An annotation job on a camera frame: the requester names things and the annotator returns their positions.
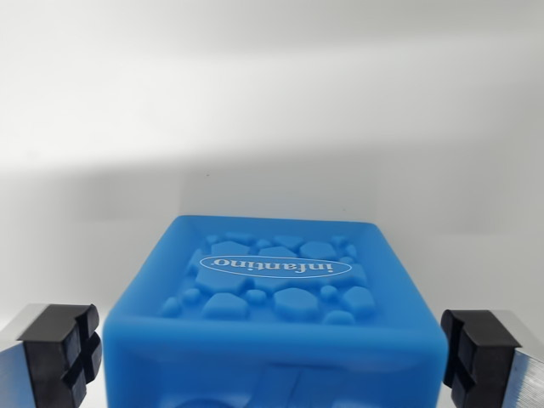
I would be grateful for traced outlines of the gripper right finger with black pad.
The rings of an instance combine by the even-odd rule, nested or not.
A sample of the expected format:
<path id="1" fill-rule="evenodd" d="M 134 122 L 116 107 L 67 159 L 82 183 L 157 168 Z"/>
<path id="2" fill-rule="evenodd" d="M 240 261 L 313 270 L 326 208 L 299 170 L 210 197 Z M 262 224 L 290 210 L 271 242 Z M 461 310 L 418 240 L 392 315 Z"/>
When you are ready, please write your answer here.
<path id="1" fill-rule="evenodd" d="M 440 324 L 455 406 L 543 406 L 543 342 L 514 313 L 447 309 Z"/>

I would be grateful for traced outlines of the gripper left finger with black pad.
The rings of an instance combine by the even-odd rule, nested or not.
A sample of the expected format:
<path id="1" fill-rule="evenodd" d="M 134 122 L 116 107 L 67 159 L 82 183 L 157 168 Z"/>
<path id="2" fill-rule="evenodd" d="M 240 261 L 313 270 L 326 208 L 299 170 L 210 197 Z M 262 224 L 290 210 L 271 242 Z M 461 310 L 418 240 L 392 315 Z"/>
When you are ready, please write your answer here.
<path id="1" fill-rule="evenodd" d="M 95 305 L 31 303 L 1 330 L 2 407 L 78 407 L 99 372 Z"/>

